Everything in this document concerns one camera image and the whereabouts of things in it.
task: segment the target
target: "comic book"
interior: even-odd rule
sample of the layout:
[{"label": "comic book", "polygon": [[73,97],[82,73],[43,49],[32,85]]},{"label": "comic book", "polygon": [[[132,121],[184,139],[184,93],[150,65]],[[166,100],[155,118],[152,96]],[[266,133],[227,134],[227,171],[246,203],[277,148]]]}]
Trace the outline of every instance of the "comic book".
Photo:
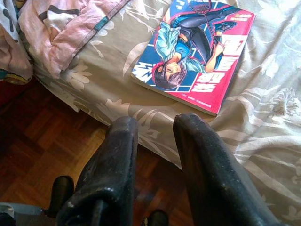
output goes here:
[{"label": "comic book", "polygon": [[255,19],[210,0],[174,0],[133,81],[216,116]]}]

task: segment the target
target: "parquet floor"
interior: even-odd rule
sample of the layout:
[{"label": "parquet floor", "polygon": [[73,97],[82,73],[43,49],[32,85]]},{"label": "parquet floor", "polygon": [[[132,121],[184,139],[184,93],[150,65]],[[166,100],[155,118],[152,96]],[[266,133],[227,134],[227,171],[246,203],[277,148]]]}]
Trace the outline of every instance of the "parquet floor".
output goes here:
[{"label": "parquet floor", "polygon": [[[70,175],[76,182],[105,130],[36,83],[0,108],[0,202],[47,208],[54,179]],[[193,225],[182,172],[139,147],[134,226],[156,208],[169,214],[171,226]]]}]

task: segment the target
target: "gray floral fabric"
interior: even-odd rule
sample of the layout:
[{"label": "gray floral fabric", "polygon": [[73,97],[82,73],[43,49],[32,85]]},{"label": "gray floral fabric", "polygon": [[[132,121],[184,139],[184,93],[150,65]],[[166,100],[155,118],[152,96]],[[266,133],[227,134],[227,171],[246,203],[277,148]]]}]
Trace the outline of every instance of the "gray floral fabric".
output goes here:
[{"label": "gray floral fabric", "polygon": [[257,15],[218,116],[131,81],[135,62],[170,0],[132,0],[53,80],[36,59],[38,79],[74,110],[110,124],[129,115],[139,142],[180,167],[172,123],[194,112],[223,138],[272,212],[301,225],[301,1],[223,0]]}]

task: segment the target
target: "manga book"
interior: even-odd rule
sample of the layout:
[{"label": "manga book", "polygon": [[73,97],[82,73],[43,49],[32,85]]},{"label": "manga book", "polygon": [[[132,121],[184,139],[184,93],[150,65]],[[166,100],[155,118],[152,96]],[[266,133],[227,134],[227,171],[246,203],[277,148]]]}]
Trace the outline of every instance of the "manga book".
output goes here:
[{"label": "manga book", "polygon": [[211,0],[174,0],[132,71],[134,82],[216,116],[255,15]]}]

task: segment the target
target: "red book cover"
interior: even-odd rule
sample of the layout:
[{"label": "red book cover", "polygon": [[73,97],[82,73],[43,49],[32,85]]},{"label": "red book cover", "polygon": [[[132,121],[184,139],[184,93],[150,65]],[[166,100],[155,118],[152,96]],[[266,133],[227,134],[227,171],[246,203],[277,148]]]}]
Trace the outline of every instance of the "red book cover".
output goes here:
[{"label": "red book cover", "polygon": [[217,115],[255,15],[210,0],[174,0],[132,77],[151,90]]}]

